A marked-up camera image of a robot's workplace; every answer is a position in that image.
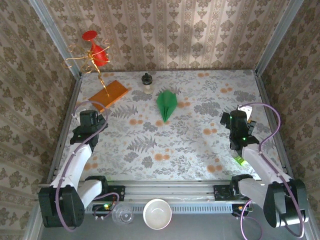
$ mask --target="green origami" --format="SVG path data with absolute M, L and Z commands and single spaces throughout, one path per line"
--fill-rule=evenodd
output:
M 169 119 L 178 105 L 176 94 L 170 92 L 169 90 L 165 90 L 164 92 L 160 93 L 156 103 L 164 122 Z

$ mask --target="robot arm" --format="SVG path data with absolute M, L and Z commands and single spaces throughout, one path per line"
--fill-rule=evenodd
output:
M 274 227 L 298 224 L 299 217 L 287 189 L 279 175 L 269 166 L 259 153 L 259 141 L 252 135 L 256 122 L 248 123 L 246 109 L 224 112 L 220 123 L 230 130 L 230 148 L 246 160 L 261 181 L 256 181 L 248 174 L 234 176 L 229 190 L 234 195 L 246 196 L 263 209 L 268 223 Z M 308 202 L 305 184 L 292 179 L 284 173 L 271 159 L 270 164 L 279 172 L 289 185 L 298 202 L 304 222 L 309 220 Z
M 78 149 L 67 167 L 67 162 L 71 154 L 85 139 L 96 133 L 105 122 L 104 117 L 98 115 L 98 112 L 95 110 L 85 110 L 80 113 L 80 126 L 73 130 L 73 137 L 70 140 L 71 147 L 69 156 L 54 181 L 50 184 L 50 187 L 41 188 L 38 194 L 42 220 L 45 227 L 62 227 L 55 204 L 55 194 L 61 179 L 63 179 L 63 182 L 59 191 L 59 206 L 63 219 L 69 227 L 80 226 L 84 220 L 85 209 L 89 203 L 98 195 L 107 192 L 108 184 L 104 176 L 88 177 L 84 185 L 78 189 L 79 180 L 85 164 L 98 143 L 98 135 L 91 138 L 91 140 Z

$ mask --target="patterned wall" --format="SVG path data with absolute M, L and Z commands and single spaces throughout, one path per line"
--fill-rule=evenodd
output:
M 320 226 L 320 1 L 304 0 L 262 75 L 281 136 Z
M 44 0 L 65 41 L 109 39 L 105 71 L 253 69 L 289 0 Z
M 47 178 L 74 78 L 34 9 L 0 1 L 0 239 L 21 239 Z

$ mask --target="floral tablecloth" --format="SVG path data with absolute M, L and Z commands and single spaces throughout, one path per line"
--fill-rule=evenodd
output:
M 104 175 L 108 180 L 229 180 L 234 175 L 251 174 L 249 164 L 240 166 L 230 150 L 229 130 L 220 125 L 223 112 L 240 104 L 261 102 L 251 70 L 151 71 L 154 92 L 143 92 L 145 72 L 103 73 L 106 83 L 118 80 L 129 92 L 108 111 L 108 128 L 99 134 L 99 143 L 84 167 L 81 179 Z M 96 73 L 82 77 L 77 104 L 102 89 Z M 176 93 L 178 106 L 164 123 L 157 96 L 164 90 Z M 94 109 L 90 104 L 83 109 Z M 253 107 L 257 121 L 253 134 L 260 141 L 270 132 L 262 107 Z M 70 125 L 60 166 L 70 149 Z M 280 166 L 275 144 L 264 151 Z

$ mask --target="orange block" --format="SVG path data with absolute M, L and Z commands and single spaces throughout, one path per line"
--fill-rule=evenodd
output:
M 108 86 L 106 86 L 106 90 L 103 88 L 97 94 L 93 95 L 89 98 L 90 101 L 96 101 L 102 103 L 106 108 L 112 105 L 115 101 L 122 98 L 126 93 L 128 93 L 128 89 L 126 89 L 120 82 L 114 80 Z M 104 111 L 104 108 L 98 104 L 93 103 L 93 106 L 99 110 L 100 113 Z

